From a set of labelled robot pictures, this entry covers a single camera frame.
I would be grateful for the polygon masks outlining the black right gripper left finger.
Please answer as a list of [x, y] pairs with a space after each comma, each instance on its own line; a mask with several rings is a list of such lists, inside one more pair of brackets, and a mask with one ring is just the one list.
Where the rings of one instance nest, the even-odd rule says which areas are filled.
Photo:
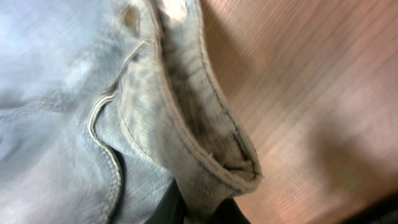
[[185, 202], [173, 181], [145, 224], [184, 224]]

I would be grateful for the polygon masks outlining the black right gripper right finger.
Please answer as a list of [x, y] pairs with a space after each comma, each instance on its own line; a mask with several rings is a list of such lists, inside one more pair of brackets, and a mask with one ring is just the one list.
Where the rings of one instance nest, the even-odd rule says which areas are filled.
[[212, 224], [251, 224], [233, 198], [225, 199], [216, 209]]

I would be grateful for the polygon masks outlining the light blue denim shorts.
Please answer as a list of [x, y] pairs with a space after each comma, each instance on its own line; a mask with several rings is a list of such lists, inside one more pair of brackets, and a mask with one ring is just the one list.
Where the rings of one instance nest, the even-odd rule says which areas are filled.
[[261, 165], [213, 74], [199, 1], [1, 2], [1, 222], [184, 223]]

